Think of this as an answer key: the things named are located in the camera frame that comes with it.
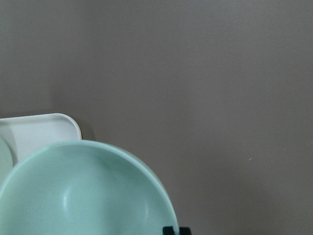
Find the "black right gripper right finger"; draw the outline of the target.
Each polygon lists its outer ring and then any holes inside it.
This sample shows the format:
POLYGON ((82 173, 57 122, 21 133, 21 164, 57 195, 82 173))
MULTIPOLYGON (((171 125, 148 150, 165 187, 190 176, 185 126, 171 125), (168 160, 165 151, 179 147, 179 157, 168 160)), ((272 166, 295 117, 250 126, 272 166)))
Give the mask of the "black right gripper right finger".
POLYGON ((191 235, 191 229, 189 227, 180 227, 179 235, 191 235))

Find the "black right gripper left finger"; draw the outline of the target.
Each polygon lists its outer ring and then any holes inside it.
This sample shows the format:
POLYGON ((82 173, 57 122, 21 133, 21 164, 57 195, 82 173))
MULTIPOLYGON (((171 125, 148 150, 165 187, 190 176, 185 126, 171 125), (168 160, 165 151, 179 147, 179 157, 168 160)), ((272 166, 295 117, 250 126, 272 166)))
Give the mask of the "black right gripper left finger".
POLYGON ((173 227, 163 227, 162 229, 163 235, 174 235, 173 227))

